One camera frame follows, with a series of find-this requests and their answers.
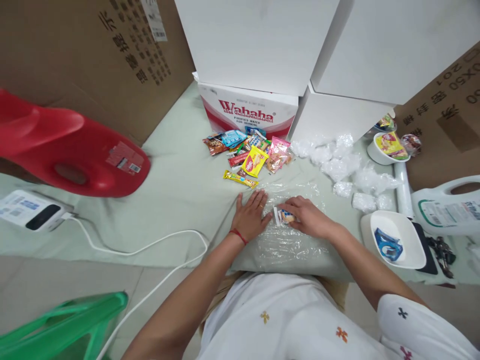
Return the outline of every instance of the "floor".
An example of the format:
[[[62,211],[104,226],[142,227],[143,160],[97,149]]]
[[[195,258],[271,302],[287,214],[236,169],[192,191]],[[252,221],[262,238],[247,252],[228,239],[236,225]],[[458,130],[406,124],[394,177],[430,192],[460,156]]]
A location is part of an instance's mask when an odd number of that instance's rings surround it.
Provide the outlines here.
[[[122,357],[132,338],[190,272],[180,269],[124,324],[110,352],[112,360]],[[169,269],[116,265],[100,262],[40,260],[0,256],[0,334],[32,321],[59,303],[92,294],[126,291],[128,308],[135,306]],[[457,327],[477,348],[480,346],[480,286],[457,289],[411,284],[433,311]],[[379,336],[377,315],[355,284],[350,285],[346,313],[372,337]],[[183,359],[193,360],[200,337],[190,342]]]

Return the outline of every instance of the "green stool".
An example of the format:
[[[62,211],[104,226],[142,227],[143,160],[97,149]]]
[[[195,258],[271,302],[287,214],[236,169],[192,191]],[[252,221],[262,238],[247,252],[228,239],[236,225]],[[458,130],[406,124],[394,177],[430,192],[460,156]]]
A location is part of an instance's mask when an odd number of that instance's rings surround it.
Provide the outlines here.
[[[64,302],[0,336],[0,360],[95,360],[128,301],[112,292]]]

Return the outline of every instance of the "yellow wafer package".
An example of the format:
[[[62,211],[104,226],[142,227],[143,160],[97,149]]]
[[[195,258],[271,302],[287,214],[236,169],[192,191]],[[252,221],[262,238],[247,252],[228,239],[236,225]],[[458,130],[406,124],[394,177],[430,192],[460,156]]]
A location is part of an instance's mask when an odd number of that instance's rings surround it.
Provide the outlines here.
[[[247,185],[249,188],[252,188],[252,189],[255,189],[255,187],[259,184],[258,181],[247,179],[243,176],[240,176],[228,170],[225,170],[225,173],[223,174],[223,178],[228,180],[233,180],[236,183]]]
[[[259,172],[268,158],[269,156],[266,152],[260,150],[256,146],[252,146],[241,168],[248,175],[258,178]]]

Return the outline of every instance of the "white detergent bottle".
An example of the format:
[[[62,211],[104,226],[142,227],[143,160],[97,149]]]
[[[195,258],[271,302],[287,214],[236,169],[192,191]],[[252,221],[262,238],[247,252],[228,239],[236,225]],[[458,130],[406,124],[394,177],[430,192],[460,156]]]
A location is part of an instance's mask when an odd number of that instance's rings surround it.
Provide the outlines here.
[[[415,220],[432,235],[474,235],[480,233],[480,189],[453,195],[452,190],[480,183],[480,175],[467,176],[425,188],[411,195]]]

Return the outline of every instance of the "white cable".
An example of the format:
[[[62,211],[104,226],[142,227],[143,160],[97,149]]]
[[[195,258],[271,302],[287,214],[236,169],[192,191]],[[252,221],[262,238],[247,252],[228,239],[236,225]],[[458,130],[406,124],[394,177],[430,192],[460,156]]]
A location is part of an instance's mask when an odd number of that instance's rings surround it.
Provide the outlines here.
[[[202,236],[201,233],[199,233],[198,231],[196,230],[182,230],[182,231],[177,231],[177,232],[173,232],[171,233],[170,235],[167,235],[167,236],[164,236],[162,237],[161,239],[157,240],[157,241],[154,241],[152,242],[151,244],[147,245],[147,246],[144,246],[142,247],[140,250],[137,250],[135,252],[121,252],[121,251],[114,251],[114,250],[109,250],[109,249],[105,249],[105,248],[101,248],[101,247],[97,247],[94,245],[94,243],[92,242],[92,239],[90,238],[90,235],[89,233],[87,232],[87,229],[85,229],[85,226],[82,224],[82,222],[77,219],[76,217],[73,217],[72,214],[70,213],[67,213],[67,214],[64,214],[64,216],[62,216],[64,219],[66,220],[73,220],[75,222],[77,222],[81,229],[83,230],[83,233],[85,234],[86,236],[86,239],[88,240],[88,243],[90,244],[90,246],[95,249],[95,250],[98,250],[98,251],[101,251],[101,252],[104,252],[104,253],[110,253],[110,254],[115,254],[115,255],[121,255],[121,256],[132,256],[132,255],[136,255],[146,249],[148,249],[149,247],[169,238],[169,237],[172,237],[174,235],[178,235],[178,234],[182,234],[182,233],[194,233],[194,234],[197,234],[199,237],[200,237],[200,240],[201,242],[203,243],[203,246],[205,247],[205,249],[203,250],[203,252],[198,255],[197,257],[193,258],[192,260],[189,260],[185,263],[183,263],[182,265],[179,265],[177,266],[176,268],[174,268],[172,271],[170,271],[170,273],[165,276],[165,278],[163,278],[162,281],[160,281],[160,283],[155,286],[149,293],[147,296],[145,296],[137,305],[135,305],[124,317],[123,319],[118,323],[118,325],[116,326],[116,328],[113,330],[113,332],[111,333],[110,337],[108,338],[108,340],[106,341],[105,345],[103,346],[103,348],[101,349],[100,353],[98,354],[98,356],[96,357],[96,360],[102,360],[102,358],[104,357],[104,355],[106,354],[107,350],[109,349],[110,345],[112,344],[115,336],[118,334],[119,330],[120,330],[120,327],[127,321],[127,319],[130,317],[130,315],[135,311],[137,310],[155,291],[157,291],[157,289],[162,286],[162,284],[170,277],[170,275],[172,275],[174,272],[176,272],[178,269],[180,268],[183,268],[184,266],[194,262],[195,260],[198,260],[200,259],[202,256],[204,256],[206,253],[207,253],[207,250],[209,248],[209,245],[207,244],[207,242],[205,241],[204,237]]]

